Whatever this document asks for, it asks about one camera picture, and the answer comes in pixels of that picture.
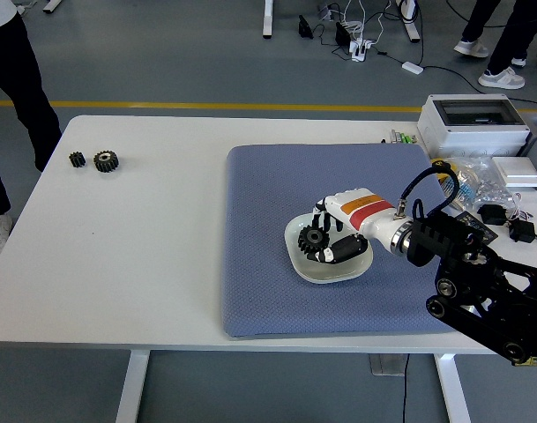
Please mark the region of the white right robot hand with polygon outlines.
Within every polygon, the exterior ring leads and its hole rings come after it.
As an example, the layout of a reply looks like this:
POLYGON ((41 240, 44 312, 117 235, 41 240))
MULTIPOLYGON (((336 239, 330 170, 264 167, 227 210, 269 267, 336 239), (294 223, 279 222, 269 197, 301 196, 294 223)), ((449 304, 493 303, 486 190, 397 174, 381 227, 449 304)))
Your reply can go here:
POLYGON ((398 215, 388 201, 368 189, 352 189, 315 204, 311 223, 298 235, 298 247, 309 260, 330 264, 362 254, 371 239, 398 255, 410 226, 410 218, 398 215))

